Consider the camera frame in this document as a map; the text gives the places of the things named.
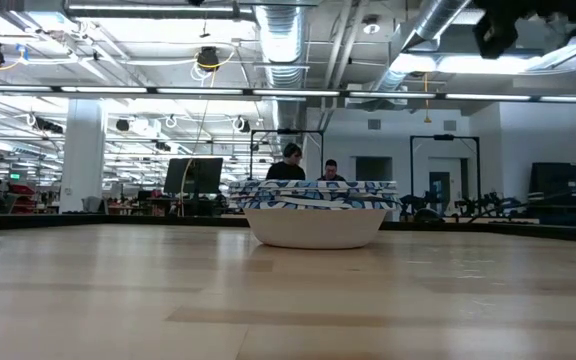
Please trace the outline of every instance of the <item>doorway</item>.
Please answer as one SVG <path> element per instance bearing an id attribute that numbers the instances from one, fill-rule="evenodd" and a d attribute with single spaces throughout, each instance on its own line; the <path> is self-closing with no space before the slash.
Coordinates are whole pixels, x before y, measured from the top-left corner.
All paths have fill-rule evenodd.
<path id="1" fill-rule="evenodd" d="M 430 208 L 443 216 L 450 206 L 450 173 L 444 171 L 431 171 L 429 174 L 430 194 L 436 197 L 438 203 L 430 204 Z"/>
<path id="2" fill-rule="evenodd" d="M 392 158 L 357 156 L 355 178 L 357 181 L 392 181 Z"/>

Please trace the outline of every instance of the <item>white bowl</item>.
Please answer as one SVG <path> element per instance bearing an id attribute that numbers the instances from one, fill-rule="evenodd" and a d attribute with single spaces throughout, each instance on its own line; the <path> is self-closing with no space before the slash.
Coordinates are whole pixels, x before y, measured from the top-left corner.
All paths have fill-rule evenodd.
<path id="1" fill-rule="evenodd" d="M 370 243 L 383 209 L 244 209 L 255 237 L 266 245 L 298 249 L 352 249 Z"/>

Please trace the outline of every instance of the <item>black frame structure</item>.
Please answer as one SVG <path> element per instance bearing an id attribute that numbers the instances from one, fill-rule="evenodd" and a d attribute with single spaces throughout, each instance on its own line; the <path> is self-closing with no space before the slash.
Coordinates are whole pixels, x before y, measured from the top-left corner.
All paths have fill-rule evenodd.
<path id="1" fill-rule="evenodd" d="M 410 136 L 410 194 L 415 195 L 415 139 L 432 139 L 434 141 L 473 140 L 475 142 L 475 155 L 477 158 L 477 202 L 481 213 L 481 151 L 479 148 L 479 136 L 455 136 L 455 135 L 411 135 Z"/>
<path id="2" fill-rule="evenodd" d="M 277 134 L 277 135 L 299 135 L 299 134 L 319 134 L 321 138 L 321 148 L 319 149 L 319 161 L 320 161 L 320 169 L 319 172 L 323 174 L 324 172 L 324 132 L 323 130 L 291 130 L 291 129 L 279 129 L 279 130 L 251 130 L 250 131 L 250 176 L 249 179 L 252 179 L 252 166 L 253 161 L 252 157 L 255 153 L 255 134 Z M 268 142 L 261 142 L 262 145 L 268 145 Z"/>

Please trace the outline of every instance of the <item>door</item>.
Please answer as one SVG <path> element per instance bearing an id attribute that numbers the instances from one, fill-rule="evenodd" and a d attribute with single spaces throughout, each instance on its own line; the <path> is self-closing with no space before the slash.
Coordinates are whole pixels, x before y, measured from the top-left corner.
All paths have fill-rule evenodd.
<path id="1" fill-rule="evenodd" d="M 430 208 L 443 216 L 450 206 L 450 173 L 432 171 L 429 174 L 429 191 L 433 197 L 437 197 L 438 204 L 430 204 Z"/>
<path id="2" fill-rule="evenodd" d="M 392 158 L 358 156 L 355 178 L 357 181 L 392 181 Z"/>

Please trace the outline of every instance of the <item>ceiling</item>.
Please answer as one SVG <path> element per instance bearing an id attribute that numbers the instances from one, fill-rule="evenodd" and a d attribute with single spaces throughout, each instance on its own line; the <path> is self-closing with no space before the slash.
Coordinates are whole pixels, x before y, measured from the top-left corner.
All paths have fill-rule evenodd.
<path id="1" fill-rule="evenodd" d="M 396 25 L 414 20 L 419 11 L 419 2 L 369 2 L 365 14 L 379 15 L 377 23 L 380 31 L 366 34 L 360 30 L 354 42 L 348 36 L 344 38 L 342 49 L 344 46 L 352 46 L 352 51 L 350 63 L 341 77 L 341 87 L 348 84 L 366 86 L 383 74 L 392 60 L 390 44 L 393 31 Z M 316 3 L 319 5 L 307 7 L 306 56 L 301 65 L 307 69 L 305 87 L 319 89 L 325 87 L 324 78 L 336 32 L 345 31 L 348 34 L 354 21 L 361 19 L 353 20 L 352 15 L 356 9 L 353 8 L 346 29 L 337 29 L 343 2 L 329 0 Z M 71 21 L 54 13 L 33 14 L 31 18 L 34 23 L 20 26 L 19 21 L 0 13 L 0 42 L 5 55 L 3 65 L 14 65 L 0 71 L 0 84 L 267 86 L 265 68 L 268 63 L 264 60 L 259 30 L 254 22 L 204 20 L 201 17 L 196 20 L 77 18 Z M 481 15 L 476 9 L 468 9 L 453 23 L 453 27 L 470 26 Z M 544 34 L 555 36 L 551 34 L 555 30 L 545 25 L 542 27 L 545 29 Z M 214 75 L 206 76 L 203 80 L 198 78 L 201 71 L 193 72 L 195 56 L 202 46 L 216 46 L 220 61 L 228 60 Z M 20 49 L 25 51 L 21 57 Z M 410 75 L 403 85 L 409 91 L 576 94 L 576 72 L 491 75 L 434 71 L 425 77 Z M 154 143 L 148 140 L 141 143 L 109 141 L 106 149 L 106 185 L 116 181 L 146 185 L 161 183 L 171 154 L 222 155 L 227 160 L 224 180 L 245 178 L 249 161 L 246 158 L 249 151 L 246 142 L 250 136 L 235 130 L 236 124 L 233 125 L 233 121 L 243 118 L 252 129 L 273 129 L 275 126 L 273 102 L 265 99 L 205 101 L 115 98 L 101 101 L 109 114 L 109 139 L 158 137 L 162 142 L 170 139 L 187 141 L 173 144 L 171 152 L 156 150 Z M 45 136 L 42 131 L 29 125 L 33 122 L 29 114 L 54 122 L 67 131 L 68 102 L 67 98 L 0 95 L 0 136 Z M 481 102 L 456 101 L 434 101 L 429 104 L 434 109 L 460 110 L 461 115 L 465 116 L 484 105 Z M 423 100 L 410 100 L 402 108 L 415 110 L 426 106 Z M 321 109 L 310 109 L 309 114 L 313 111 L 315 117 L 321 114 Z M 349 118 L 340 115 L 344 111 L 357 110 L 337 108 L 332 121 Z M 121 132 L 115 126 L 119 119 L 140 125 Z M 202 141 L 212 139 L 214 144 L 195 145 L 193 141 L 198 137 Z M 52 141 L 2 140 L 0 167 L 28 170 L 38 175 L 33 176 L 33 179 L 42 180 L 44 185 L 52 184 L 58 182 L 61 175 L 63 147 L 64 140 L 58 136 Z M 263 174 L 275 155 L 276 147 L 262 145 L 254 159 L 256 171 Z"/>

